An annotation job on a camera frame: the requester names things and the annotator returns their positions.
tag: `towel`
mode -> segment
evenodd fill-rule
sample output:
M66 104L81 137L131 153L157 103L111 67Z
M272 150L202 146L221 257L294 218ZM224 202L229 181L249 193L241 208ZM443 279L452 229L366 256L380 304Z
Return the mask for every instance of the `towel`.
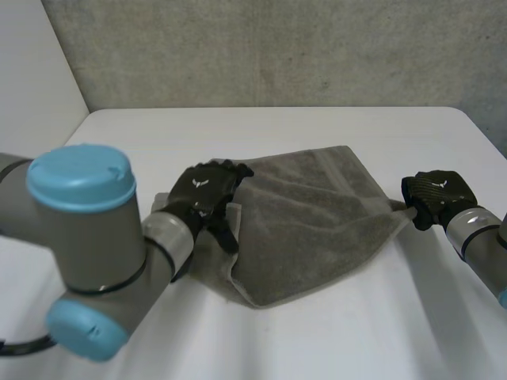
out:
M347 146L242 161L255 172L227 208L239 252L204 232L189 274L225 298L263 308L336 283L413 217Z

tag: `white table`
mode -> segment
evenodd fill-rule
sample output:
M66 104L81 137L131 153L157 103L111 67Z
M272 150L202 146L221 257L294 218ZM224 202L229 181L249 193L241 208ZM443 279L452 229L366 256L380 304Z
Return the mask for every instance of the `white table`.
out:
M69 143L125 151L143 217L188 165L334 145L350 146L391 198L402 198L404 176L453 169L481 205L500 218L507 211L507 161L453 108L108 110L88 116ZM42 249L0 243L0 301L10 305L0 336L34 337L62 284ZM300 300L253 311L183 279L112 361L54 348L1 360L0 378L505 379L506 352L507 312L441 228L410 226L354 275Z

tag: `black glove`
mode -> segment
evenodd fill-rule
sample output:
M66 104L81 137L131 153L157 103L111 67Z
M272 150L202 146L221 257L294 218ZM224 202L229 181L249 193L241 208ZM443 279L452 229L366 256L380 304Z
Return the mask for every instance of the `black glove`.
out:
M248 166L235 165L231 160L192 166L177 180L166 206L160 211L176 215L185 222L194 241L206 228L224 251L237 253L238 242L225 219L226 205L232 201L242 180L253 175Z
M414 225L425 231L433 224L445 229L461 211L477 207L477 199L465 180L456 172L433 170L402 179L402 194L407 207L415 207Z

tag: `concrete wall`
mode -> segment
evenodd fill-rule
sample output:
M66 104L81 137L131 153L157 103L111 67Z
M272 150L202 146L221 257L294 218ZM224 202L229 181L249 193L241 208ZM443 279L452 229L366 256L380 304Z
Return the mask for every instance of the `concrete wall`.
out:
M43 3L90 110L447 105L507 154L505 0Z

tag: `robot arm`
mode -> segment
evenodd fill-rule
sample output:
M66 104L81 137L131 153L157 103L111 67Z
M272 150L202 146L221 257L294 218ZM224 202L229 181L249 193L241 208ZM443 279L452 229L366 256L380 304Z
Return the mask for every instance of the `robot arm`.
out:
M406 205L417 209L416 228L443 226L461 260L507 309L507 216L502 222L480 207L455 172L435 170L403 178L402 193Z
M203 175L211 183L198 189L192 180L202 184ZM0 154L0 231L50 248L67 288L46 316L51 339L92 360L112 358L203 228L218 226L221 246L237 251L224 233L225 206L252 175L230 161L188 168L164 207L140 222L135 179L118 150L67 146L33 161Z

